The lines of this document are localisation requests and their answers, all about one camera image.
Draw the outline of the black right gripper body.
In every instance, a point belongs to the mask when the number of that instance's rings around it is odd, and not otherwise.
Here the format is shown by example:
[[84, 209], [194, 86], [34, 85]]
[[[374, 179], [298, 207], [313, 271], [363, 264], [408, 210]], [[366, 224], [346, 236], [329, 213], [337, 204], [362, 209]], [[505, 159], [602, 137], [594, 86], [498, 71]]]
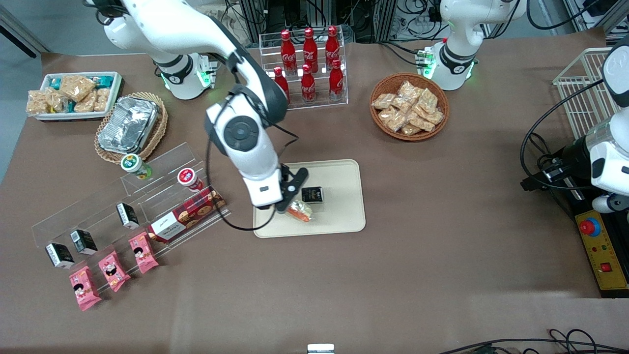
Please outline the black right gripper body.
[[288, 165], [281, 165], [280, 171], [283, 200], [293, 200], [301, 191], [303, 184], [306, 183], [309, 172], [307, 168], [299, 168], [293, 172]]

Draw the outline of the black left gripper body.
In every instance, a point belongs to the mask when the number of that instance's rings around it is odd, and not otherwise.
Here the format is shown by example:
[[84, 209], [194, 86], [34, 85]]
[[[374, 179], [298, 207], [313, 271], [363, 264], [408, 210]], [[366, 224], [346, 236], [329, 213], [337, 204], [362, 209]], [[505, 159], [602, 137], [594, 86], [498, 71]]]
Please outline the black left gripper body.
[[542, 170], [545, 183], [557, 183], [569, 177], [585, 184], [591, 183], [590, 152], [585, 138], [557, 150], [551, 155], [551, 164]]

